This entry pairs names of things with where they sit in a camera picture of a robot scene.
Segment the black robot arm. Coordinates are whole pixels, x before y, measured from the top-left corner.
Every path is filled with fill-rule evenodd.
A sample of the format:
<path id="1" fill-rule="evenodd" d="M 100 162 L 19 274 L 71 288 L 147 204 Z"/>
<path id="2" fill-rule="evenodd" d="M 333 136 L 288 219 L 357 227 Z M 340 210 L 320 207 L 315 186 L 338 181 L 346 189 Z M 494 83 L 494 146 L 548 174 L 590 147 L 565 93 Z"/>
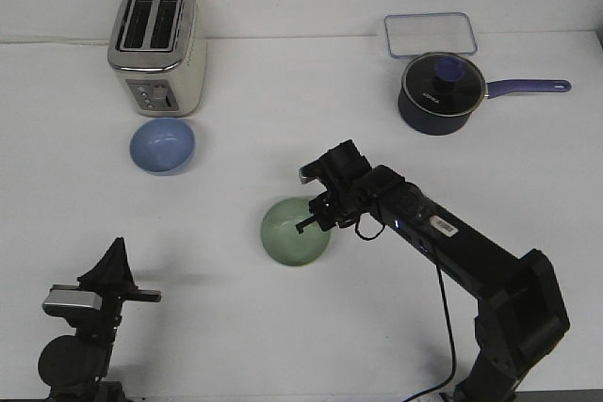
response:
<path id="1" fill-rule="evenodd" d="M 514 401 L 531 368 L 570 328 L 552 263 L 538 249 L 516 257 L 432 201 L 391 168 L 371 166 L 350 140 L 301 167 L 300 180 L 326 188 L 309 202 L 302 231 L 347 228 L 370 214 L 391 228 L 478 303 L 480 348 L 455 401 Z"/>
<path id="2" fill-rule="evenodd" d="M 77 285 L 54 284 L 42 303 L 49 316 L 74 328 L 42 350 L 41 380 L 50 401 L 126 401 L 122 383 L 106 381 L 117 330 L 126 301 L 161 300 L 161 293 L 143 290 L 134 281 L 123 238 L 116 238 L 100 261 L 77 278 Z"/>

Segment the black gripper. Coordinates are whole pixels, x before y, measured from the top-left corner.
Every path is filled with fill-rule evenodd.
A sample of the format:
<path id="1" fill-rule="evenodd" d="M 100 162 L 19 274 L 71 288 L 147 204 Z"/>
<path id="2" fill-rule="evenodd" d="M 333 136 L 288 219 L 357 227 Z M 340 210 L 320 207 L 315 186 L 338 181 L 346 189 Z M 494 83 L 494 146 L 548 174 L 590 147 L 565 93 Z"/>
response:
<path id="1" fill-rule="evenodd" d="M 52 289 L 93 292 L 102 298 L 102 307 L 99 311 L 72 310 L 61 314 L 49 314 L 51 317 L 66 320 L 72 327 L 95 327 L 113 321 L 120 323 L 124 302 L 157 303 L 162 299 L 160 291 L 142 290 L 135 285 L 123 237 L 117 237 L 100 261 L 91 270 L 79 276 L 77 281 L 81 285 L 54 284 L 49 292 Z M 107 287 L 120 284 L 122 287 Z"/>
<path id="2" fill-rule="evenodd" d="M 329 177 L 325 191 L 309 201 L 311 216 L 295 225 L 299 234 L 307 228 L 330 231 L 335 226 L 348 228 L 361 215 L 375 211 L 375 201 L 361 183 L 372 166 L 348 139 L 323 154 L 328 161 Z"/>

